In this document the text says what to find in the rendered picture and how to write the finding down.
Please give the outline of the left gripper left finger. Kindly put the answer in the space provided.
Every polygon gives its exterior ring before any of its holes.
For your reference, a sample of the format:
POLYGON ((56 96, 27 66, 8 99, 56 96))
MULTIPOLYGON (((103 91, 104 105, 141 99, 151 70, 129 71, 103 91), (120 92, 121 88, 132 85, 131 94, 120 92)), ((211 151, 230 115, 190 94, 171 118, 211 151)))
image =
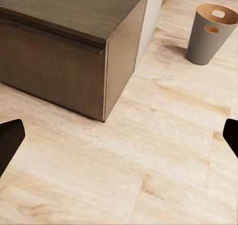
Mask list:
POLYGON ((25 138, 21 119, 0 124, 0 177, 25 138))

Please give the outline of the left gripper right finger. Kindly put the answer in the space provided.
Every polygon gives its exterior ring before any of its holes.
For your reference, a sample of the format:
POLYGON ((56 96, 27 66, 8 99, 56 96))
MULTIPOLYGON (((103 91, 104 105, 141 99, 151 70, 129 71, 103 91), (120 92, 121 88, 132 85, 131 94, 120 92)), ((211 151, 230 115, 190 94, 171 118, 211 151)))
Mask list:
POLYGON ((238 158, 238 120, 226 120, 223 137, 238 158))

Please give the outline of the trash can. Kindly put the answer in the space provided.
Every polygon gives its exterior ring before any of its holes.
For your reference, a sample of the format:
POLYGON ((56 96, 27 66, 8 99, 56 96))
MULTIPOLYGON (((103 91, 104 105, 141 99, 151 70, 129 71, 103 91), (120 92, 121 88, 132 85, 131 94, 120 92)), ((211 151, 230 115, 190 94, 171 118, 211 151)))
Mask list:
POLYGON ((237 26, 236 11, 217 4, 199 5, 194 17, 186 59, 198 66, 207 65, 237 26), (214 16, 214 10, 224 12, 225 16, 214 16))

